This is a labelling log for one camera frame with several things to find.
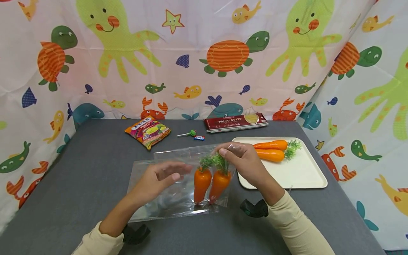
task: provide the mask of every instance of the hand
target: hand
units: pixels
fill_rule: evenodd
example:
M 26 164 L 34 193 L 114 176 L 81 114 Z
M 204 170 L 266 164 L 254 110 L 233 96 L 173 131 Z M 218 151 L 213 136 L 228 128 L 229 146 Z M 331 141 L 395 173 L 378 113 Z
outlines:
M 285 190 L 268 173 L 252 144 L 227 142 L 215 148 L 251 185 L 256 187 L 269 205 L 276 204 Z
M 138 207 L 142 207 L 176 181 L 182 180 L 183 175 L 190 173 L 192 168 L 183 162 L 170 161 L 150 165 L 128 196 Z

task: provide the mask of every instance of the candy bag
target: candy bag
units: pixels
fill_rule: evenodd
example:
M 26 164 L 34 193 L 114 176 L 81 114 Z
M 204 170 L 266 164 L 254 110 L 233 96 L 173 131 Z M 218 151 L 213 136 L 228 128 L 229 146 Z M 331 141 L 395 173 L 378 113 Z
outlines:
M 170 134 L 170 129 L 149 115 L 128 127 L 125 132 L 150 150 L 153 145 Z

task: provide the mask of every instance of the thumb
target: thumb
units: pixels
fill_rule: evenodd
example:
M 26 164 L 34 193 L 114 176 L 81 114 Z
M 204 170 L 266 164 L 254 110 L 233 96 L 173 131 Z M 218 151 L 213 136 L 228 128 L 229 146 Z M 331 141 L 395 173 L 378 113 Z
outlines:
M 218 153 L 224 158 L 226 159 L 228 162 L 230 162 L 231 164 L 235 165 L 239 162 L 240 158 L 237 157 L 234 153 L 230 152 L 227 149 L 221 148 Z

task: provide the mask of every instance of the clear plastic bag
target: clear plastic bag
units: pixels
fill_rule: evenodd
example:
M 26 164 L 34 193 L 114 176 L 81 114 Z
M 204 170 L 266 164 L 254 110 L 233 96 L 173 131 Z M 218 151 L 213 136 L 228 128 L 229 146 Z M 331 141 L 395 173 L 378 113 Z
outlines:
M 194 176 L 196 170 L 200 167 L 200 159 L 215 156 L 217 154 L 214 151 L 216 146 L 217 145 L 204 145 L 157 152 L 154 153 L 154 160 L 135 161 L 133 163 L 128 192 L 135 186 L 150 164 L 157 164 L 164 161 L 181 161 L 192 165 L 193 169 L 190 174 L 184 175 L 182 180 L 177 181 L 174 185 L 165 189 L 156 199 L 136 211 L 130 222 L 215 213 L 219 211 L 219 206 L 226 207 L 228 203 L 229 185 L 219 197 L 217 196 L 216 200 L 216 197 L 213 197 L 210 202 L 209 194 L 213 186 L 213 180 L 211 180 L 211 184 L 205 193 L 204 200 L 199 203 L 194 202 Z M 235 174 L 235 167 L 228 164 L 225 170 L 228 171 L 227 176 L 231 182 Z M 209 168 L 209 171 L 211 172 L 211 176 L 214 176 L 218 170 L 216 166 L 213 166 Z

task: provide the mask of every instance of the green octopus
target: green octopus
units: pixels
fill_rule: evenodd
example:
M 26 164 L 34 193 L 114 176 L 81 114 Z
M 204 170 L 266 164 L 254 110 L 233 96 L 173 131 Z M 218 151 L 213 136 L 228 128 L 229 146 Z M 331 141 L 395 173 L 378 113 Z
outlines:
M 76 0 L 76 7 L 82 22 L 97 35 L 104 45 L 98 68 L 102 77 L 108 76 L 109 65 L 112 60 L 115 60 L 120 77 L 124 82 L 129 83 L 122 57 L 139 72 L 147 75 L 145 67 L 135 56 L 135 51 L 143 54 L 156 66 L 162 65 L 144 45 L 147 40 L 158 40 L 159 35 L 149 30 L 131 33 L 125 8 L 120 0 Z
M 406 130 L 406 116 L 408 111 L 408 48 L 402 53 L 397 70 L 394 77 L 388 83 L 369 89 L 354 99 L 354 104 L 362 104 L 371 98 L 379 97 L 377 101 L 372 103 L 365 111 L 361 114 L 358 122 L 362 122 L 367 118 L 376 108 L 387 101 L 383 106 L 382 110 L 378 114 L 377 118 L 374 120 L 370 131 L 373 133 L 381 125 L 384 118 L 392 110 L 392 108 L 399 104 L 397 114 L 395 115 L 394 124 L 392 130 L 394 136 L 398 140 L 407 140 L 407 130 Z
M 334 0 L 298 0 L 290 10 L 286 20 L 286 32 L 289 38 L 288 49 L 280 55 L 266 71 L 266 76 L 272 75 L 278 67 L 289 60 L 283 81 L 289 79 L 296 59 L 300 57 L 302 74 L 309 74 L 309 60 L 312 53 L 316 54 L 319 64 L 327 64 L 324 46 L 341 40 L 340 34 L 322 36 L 334 11 Z

